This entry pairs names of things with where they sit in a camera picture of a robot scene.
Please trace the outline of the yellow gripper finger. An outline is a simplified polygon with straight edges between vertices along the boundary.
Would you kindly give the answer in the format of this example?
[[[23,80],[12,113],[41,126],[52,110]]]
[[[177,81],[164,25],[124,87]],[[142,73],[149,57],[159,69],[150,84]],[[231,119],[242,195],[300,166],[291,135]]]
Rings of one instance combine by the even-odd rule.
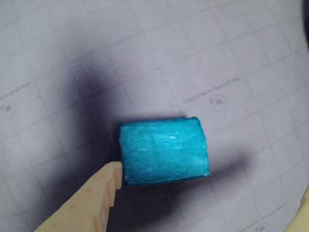
[[[309,186],[301,199],[297,214],[285,232],[309,232]]]
[[[35,231],[105,232],[122,174],[121,162],[107,163]]]

